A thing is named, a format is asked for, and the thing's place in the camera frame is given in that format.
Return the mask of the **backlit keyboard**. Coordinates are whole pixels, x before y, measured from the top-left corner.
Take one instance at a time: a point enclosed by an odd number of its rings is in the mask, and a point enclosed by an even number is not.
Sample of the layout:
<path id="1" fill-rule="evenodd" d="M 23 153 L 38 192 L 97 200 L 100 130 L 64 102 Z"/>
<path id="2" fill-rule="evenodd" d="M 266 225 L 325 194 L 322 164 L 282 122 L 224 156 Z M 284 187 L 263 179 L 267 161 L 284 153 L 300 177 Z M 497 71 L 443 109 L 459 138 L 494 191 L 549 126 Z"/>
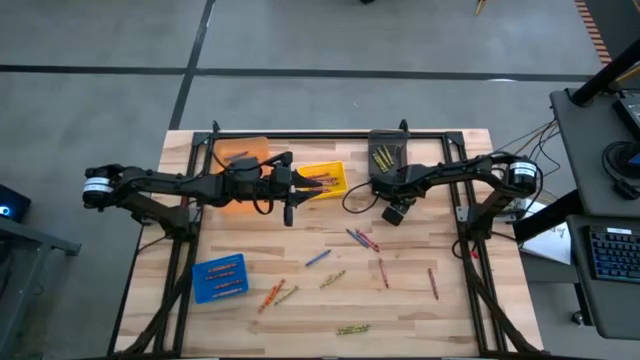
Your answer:
<path id="1" fill-rule="evenodd" d="M 594 279 L 640 284 L 640 231 L 589 226 L 587 236 Z"/>

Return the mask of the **grey keyboard desk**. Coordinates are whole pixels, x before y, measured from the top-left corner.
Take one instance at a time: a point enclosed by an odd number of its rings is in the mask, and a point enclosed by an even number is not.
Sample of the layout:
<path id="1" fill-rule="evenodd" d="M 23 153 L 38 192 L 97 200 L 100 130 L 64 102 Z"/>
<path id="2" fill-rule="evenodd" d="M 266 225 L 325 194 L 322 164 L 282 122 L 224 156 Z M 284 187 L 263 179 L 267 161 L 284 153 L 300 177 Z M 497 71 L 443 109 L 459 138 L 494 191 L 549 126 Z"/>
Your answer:
<path id="1" fill-rule="evenodd" d="M 589 226 L 640 231 L 640 221 L 571 215 L 566 223 L 571 235 L 572 257 L 585 321 L 604 338 L 640 340 L 640 284 L 594 279 L 587 245 Z"/>

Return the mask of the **black diagonal bar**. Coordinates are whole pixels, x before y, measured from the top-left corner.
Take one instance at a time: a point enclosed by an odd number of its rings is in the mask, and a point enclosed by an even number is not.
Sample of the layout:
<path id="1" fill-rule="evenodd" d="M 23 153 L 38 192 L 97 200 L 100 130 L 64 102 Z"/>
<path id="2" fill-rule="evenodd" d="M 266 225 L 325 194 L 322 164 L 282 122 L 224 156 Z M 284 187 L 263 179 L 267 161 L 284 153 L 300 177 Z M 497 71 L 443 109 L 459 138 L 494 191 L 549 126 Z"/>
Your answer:
<path id="1" fill-rule="evenodd" d="M 582 215 L 583 205 L 579 192 L 574 190 L 542 210 L 523 218 L 513 225 L 516 242 L 522 244 L 566 221 L 569 215 Z"/>

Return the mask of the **black pole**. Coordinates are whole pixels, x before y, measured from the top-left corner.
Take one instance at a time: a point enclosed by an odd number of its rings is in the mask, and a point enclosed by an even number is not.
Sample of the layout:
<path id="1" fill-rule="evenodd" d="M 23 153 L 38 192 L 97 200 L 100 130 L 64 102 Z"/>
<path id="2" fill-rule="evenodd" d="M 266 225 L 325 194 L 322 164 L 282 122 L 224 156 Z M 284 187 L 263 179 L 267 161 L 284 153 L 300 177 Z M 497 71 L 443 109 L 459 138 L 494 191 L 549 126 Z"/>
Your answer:
<path id="1" fill-rule="evenodd" d="M 569 99 L 574 105 L 586 106 L 597 94 L 631 73 L 637 65 L 640 65 L 640 37 L 578 90 L 569 92 Z"/>

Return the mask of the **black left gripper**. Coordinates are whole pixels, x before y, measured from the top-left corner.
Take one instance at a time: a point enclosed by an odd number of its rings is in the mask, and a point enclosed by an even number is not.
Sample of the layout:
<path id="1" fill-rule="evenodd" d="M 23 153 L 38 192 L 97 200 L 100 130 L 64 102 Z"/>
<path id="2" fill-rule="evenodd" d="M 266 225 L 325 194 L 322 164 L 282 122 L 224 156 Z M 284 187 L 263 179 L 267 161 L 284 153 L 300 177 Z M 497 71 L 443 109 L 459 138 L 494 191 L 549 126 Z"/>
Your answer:
<path id="1" fill-rule="evenodd" d="M 292 201 L 292 161 L 293 154 L 291 152 L 280 153 L 266 161 L 266 165 L 271 168 L 269 175 L 270 194 L 284 202 L 283 221 L 287 227 L 293 226 L 293 203 L 301 204 L 320 194 L 319 191 L 296 191 Z M 314 188 L 321 187 L 322 183 L 294 171 L 293 185 L 297 188 Z"/>

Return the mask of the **orange translucent plastic bin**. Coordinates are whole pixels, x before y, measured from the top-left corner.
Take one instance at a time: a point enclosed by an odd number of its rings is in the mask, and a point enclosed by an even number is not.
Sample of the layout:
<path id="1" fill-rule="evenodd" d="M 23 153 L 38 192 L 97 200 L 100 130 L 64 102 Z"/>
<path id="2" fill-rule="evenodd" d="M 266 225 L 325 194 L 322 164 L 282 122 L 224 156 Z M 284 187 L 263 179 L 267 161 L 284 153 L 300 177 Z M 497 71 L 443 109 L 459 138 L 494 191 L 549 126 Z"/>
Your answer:
<path id="1" fill-rule="evenodd" d="M 211 172 L 221 172 L 223 170 L 223 165 L 228 166 L 231 164 L 231 162 L 225 161 L 225 157 L 244 151 L 249 151 L 249 154 L 242 158 L 256 157 L 259 162 L 265 161 L 270 157 L 269 141 L 266 137 L 216 140 L 213 146 L 213 153 L 222 162 L 222 164 L 219 164 L 214 160 L 211 165 Z M 219 208 L 218 211 L 223 217 L 231 217 L 235 215 L 248 215 L 250 213 L 255 213 L 255 208 L 251 200 L 242 202 L 232 201 L 226 207 Z"/>

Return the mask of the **black box with blue light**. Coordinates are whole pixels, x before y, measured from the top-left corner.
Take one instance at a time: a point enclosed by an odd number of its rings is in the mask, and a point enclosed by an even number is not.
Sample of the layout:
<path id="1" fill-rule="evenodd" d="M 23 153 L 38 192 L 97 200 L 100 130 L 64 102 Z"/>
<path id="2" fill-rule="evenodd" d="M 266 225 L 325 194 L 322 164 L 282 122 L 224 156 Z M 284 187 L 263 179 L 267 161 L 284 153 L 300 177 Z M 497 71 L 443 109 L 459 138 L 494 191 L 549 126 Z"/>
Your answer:
<path id="1" fill-rule="evenodd" d="M 20 223 L 31 205 L 31 200 L 0 184 L 0 217 Z"/>

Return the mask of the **white paper sheet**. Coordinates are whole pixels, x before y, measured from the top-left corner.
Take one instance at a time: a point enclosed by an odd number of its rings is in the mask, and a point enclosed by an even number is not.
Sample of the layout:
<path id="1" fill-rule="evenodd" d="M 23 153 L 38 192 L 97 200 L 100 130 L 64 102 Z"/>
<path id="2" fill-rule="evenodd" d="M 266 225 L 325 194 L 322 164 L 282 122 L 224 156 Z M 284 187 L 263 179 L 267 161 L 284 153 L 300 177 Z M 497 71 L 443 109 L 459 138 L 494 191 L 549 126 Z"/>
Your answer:
<path id="1" fill-rule="evenodd" d="M 522 200 L 522 208 L 525 213 L 521 220 L 525 220 L 537 212 L 544 210 L 547 205 L 540 202 L 533 202 L 531 199 Z M 521 240 L 522 231 L 516 231 L 514 225 L 514 234 L 516 239 Z M 567 223 L 561 223 L 550 229 L 539 233 L 524 241 L 521 245 L 522 250 L 531 255 L 555 261 L 564 265 L 572 265 L 572 243 L 571 235 Z"/>

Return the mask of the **grey plastic bin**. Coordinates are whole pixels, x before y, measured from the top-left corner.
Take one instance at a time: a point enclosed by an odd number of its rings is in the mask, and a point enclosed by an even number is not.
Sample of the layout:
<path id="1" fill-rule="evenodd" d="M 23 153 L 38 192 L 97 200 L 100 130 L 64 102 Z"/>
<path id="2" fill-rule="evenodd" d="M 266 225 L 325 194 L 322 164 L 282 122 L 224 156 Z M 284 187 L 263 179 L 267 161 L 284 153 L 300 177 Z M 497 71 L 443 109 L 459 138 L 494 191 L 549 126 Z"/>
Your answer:
<path id="1" fill-rule="evenodd" d="M 407 151 L 406 145 L 407 140 L 409 138 L 409 134 L 397 130 L 372 130 L 368 134 L 368 173 L 370 177 L 373 176 L 393 176 L 396 172 L 402 167 L 407 165 Z M 379 156 L 377 151 L 378 147 L 385 145 L 393 160 L 394 165 L 391 166 L 390 169 L 386 168 L 385 172 L 382 173 L 376 163 L 374 162 L 371 153 L 376 153 Z"/>

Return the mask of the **grey side cart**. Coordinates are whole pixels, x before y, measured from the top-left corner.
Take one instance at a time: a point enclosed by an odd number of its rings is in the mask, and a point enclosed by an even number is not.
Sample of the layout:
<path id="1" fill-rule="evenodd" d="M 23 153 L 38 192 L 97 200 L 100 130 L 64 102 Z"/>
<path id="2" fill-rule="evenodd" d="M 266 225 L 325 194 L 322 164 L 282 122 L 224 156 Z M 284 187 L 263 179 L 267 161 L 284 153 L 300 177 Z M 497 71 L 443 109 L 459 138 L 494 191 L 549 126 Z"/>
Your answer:
<path id="1" fill-rule="evenodd" d="M 5 218 L 0 218 L 0 239 L 14 253 L 7 258 L 9 276 L 0 276 L 0 360 L 7 360 L 49 253 L 77 256 L 81 245 Z"/>

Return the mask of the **black headphones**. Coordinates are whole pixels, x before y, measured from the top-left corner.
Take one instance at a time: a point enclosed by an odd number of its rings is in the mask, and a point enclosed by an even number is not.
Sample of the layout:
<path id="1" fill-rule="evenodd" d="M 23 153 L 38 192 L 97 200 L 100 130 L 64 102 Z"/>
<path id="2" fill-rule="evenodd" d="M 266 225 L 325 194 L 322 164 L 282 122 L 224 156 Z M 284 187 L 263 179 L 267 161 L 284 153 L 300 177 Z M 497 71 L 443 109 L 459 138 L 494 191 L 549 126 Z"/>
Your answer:
<path id="1" fill-rule="evenodd" d="M 613 181 L 613 190 L 625 200 L 640 199 L 640 142 L 616 141 L 601 152 L 601 165 Z"/>

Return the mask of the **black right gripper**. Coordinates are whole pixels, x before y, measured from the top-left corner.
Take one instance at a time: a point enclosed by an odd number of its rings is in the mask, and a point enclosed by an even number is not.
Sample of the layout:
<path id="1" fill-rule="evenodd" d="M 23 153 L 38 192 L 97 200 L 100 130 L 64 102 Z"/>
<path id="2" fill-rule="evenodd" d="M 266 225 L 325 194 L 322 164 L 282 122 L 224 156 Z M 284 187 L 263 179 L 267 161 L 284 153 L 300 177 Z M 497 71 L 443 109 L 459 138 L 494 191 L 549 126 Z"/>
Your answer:
<path id="1" fill-rule="evenodd" d="M 389 202 L 382 218 L 391 225 L 399 226 L 417 199 L 425 197 L 424 179 L 427 176 L 426 167 L 403 167 L 393 176 L 374 175 L 374 193 Z"/>

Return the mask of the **yellow plastic basket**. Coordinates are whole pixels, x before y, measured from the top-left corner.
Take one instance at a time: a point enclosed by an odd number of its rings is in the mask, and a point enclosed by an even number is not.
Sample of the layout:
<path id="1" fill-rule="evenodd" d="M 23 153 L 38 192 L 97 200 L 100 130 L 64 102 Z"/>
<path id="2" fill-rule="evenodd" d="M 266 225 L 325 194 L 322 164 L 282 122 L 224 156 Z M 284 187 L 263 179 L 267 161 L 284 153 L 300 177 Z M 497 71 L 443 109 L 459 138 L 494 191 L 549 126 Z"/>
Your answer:
<path id="1" fill-rule="evenodd" d="M 316 199 L 326 199 L 326 198 L 334 198 L 340 197 L 346 193 L 348 190 L 348 183 L 346 178 L 346 171 L 344 168 L 344 164 L 341 161 L 333 161 L 333 162 L 325 162 L 325 163 L 317 163 L 300 166 L 298 168 L 298 172 L 305 177 L 305 175 L 313 175 L 313 174 L 323 174 L 329 173 L 332 177 L 339 178 L 339 183 L 337 184 L 323 184 L 322 187 L 327 187 L 336 190 L 332 193 L 322 193 L 316 197 Z"/>

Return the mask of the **blue plastic basket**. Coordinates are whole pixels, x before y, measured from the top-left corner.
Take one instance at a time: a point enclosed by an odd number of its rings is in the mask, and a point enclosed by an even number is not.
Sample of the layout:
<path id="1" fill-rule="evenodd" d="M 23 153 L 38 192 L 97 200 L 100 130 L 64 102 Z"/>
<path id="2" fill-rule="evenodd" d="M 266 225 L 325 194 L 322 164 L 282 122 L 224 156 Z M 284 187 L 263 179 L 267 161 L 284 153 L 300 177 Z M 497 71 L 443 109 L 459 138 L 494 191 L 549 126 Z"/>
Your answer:
<path id="1" fill-rule="evenodd" d="M 213 267 L 231 264 L 231 263 L 237 263 L 237 266 L 224 271 L 208 273 L 208 270 Z M 235 273 L 232 276 L 228 276 L 220 279 L 215 279 L 211 281 L 204 280 L 204 278 L 208 275 L 218 274 L 218 273 L 227 272 L 227 271 L 235 271 Z M 231 296 L 244 294 L 249 289 L 249 281 L 247 276 L 245 259 L 244 259 L 244 255 L 241 253 L 195 264 L 192 267 L 192 279 L 193 279 L 193 290 L 194 290 L 195 302 L 197 304 L 219 301 L 222 299 L 229 298 Z M 236 279 L 243 279 L 243 282 L 239 285 L 234 285 L 228 288 L 223 288 L 219 290 L 214 289 L 216 285 L 233 281 Z M 224 292 L 224 291 L 235 289 L 235 288 L 242 288 L 242 290 L 230 296 L 210 299 L 216 293 Z"/>

